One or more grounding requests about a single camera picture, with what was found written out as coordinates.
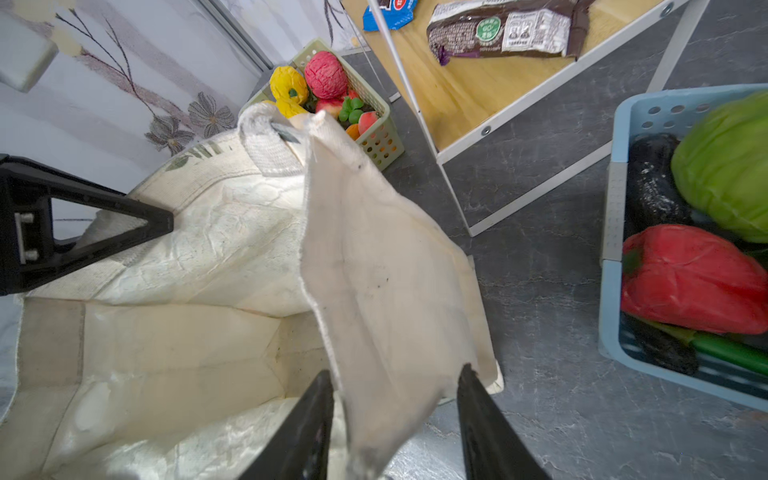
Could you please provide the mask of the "pale green perforated fruit basket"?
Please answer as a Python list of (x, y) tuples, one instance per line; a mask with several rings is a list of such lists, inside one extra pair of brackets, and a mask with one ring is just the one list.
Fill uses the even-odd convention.
[(381, 171), (404, 153), (389, 103), (321, 39), (310, 41), (246, 102), (266, 102), (290, 118), (326, 112)]

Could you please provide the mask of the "white shelf rack with wood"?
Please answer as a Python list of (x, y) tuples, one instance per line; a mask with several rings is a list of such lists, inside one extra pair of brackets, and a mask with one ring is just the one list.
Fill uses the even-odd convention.
[(453, 60), (440, 66), (426, 42), (435, 7), (421, 1), (408, 25), (391, 31), (381, 13), (378, 31), (363, 41), (416, 116), (436, 164), (488, 138), (546, 96), (585, 72), (673, 12), (683, 12), (648, 84), (662, 90), (709, 3), (697, 1), (597, 1), (589, 10), (586, 50), (577, 60), (506, 57)]

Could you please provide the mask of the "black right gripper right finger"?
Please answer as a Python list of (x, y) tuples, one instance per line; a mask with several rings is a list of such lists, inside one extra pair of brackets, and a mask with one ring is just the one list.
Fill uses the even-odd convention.
[(456, 400), (467, 479), (550, 479), (469, 363), (461, 370)]

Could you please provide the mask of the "dark purple eggplant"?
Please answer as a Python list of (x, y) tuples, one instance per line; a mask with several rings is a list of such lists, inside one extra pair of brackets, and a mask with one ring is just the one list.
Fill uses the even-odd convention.
[(693, 225), (692, 207), (679, 193), (671, 160), (680, 141), (670, 134), (645, 135), (629, 148), (626, 207), (639, 230), (661, 224)]

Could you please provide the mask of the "cream canvas grocery bag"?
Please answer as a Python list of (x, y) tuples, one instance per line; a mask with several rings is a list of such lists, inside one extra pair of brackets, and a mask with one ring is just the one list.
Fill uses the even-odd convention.
[(3, 478), (237, 477), (323, 370), (374, 478), (463, 366), (503, 390), (472, 261), (330, 115), (254, 104), (130, 198), (172, 232), (2, 309)]

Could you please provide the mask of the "pink wrinkled round fruit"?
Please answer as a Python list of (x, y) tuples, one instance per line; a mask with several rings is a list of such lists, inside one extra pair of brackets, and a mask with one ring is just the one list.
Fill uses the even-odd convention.
[(304, 68), (304, 77), (318, 99), (341, 98), (349, 86), (340, 60), (329, 51), (318, 51), (310, 58)]

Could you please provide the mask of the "brown chocolate bar wrapper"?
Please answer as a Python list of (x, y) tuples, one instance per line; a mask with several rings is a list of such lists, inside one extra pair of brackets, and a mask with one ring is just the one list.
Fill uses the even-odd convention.
[(453, 58), (581, 55), (590, 1), (456, 1), (438, 4), (427, 25), (430, 50)]

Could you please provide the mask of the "light blue vegetable basket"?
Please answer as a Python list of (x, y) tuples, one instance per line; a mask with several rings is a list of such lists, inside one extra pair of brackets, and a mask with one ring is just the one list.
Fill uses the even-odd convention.
[(767, 353), (740, 340), (627, 317), (620, 309), (622, 246), (637, 227), (626, 215), (634, 182), (630, 149), (647, 136), (682, 139), (711, 110), (766, 90), (740, 84), (666, 90), (624, 101), (614, 118), (601, 253), (600, 350), (621, 364), (670, 382), (767, 409)]

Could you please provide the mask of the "green cucumber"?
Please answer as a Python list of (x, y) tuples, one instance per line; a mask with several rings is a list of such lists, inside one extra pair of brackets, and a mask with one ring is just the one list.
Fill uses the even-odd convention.
[(767, 353), (762, 350), (743, 343), (738, 343), (721, 335), (674, 327), (637, 318), (634, 319), (668, 333), (682, 341), (684, 344), (693, 347), (696, 351), (696, 355), (698, 353), (703, 353), (748, 371), (763, 376), (767, 375)]

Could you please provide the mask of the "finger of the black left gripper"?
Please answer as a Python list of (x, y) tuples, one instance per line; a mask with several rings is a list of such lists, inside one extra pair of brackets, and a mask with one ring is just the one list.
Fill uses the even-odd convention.
[(169, 234), (172, 212), (25, 157), (1, 156), (1, 294), (31, 291)]

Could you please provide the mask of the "red bell pepper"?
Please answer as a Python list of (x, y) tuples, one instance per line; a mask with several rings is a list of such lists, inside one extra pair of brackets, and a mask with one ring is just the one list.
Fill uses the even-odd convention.
[(767, 271), (705, 230), (652, 226), (623, 243), (621, 310), (687, 329), (764, 334)]

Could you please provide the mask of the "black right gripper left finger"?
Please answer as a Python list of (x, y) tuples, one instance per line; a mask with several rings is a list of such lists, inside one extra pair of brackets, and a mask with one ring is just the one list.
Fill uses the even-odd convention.
[(325, 480), (333, 413), (331, 374), (323, 370), (239, 478)]

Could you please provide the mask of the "blue candy packet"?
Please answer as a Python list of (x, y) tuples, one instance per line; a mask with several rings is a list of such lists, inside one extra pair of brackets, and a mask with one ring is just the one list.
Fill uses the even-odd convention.
[[(379, 9), (390, 30), (398, 30), (414, 19), (414, 10), (418, 4), (417, 0), (379, 0)], [(378, 26), (374, 15), (369, 6), (366, 7), (363, 15), (363, 30), (365, 32), (376, 32)]]

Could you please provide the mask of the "yellow wrinkled bell pepper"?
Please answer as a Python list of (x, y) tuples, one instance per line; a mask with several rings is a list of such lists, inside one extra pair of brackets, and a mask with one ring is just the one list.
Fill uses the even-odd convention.
[(291, 66), (277, 67), (270, 77), (269, 87), (276, 100), (304, 105), (309, 98), (309, 88), (304, 76)]

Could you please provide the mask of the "green grapes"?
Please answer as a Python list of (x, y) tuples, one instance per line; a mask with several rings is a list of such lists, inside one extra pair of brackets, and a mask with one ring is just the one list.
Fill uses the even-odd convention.
[(363, 115), (365, 103), (360, 98), (346, 96), (343, 99), (342, 107), (338, 115), (341, 123), (358, 124)]

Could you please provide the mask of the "green cabbage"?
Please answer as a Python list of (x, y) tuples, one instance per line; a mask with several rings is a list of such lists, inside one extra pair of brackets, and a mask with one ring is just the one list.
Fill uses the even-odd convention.
[(767, 92), (727, 102), (696, 123), (671, 171), (694, 209), (751, 243), (767, 242)]

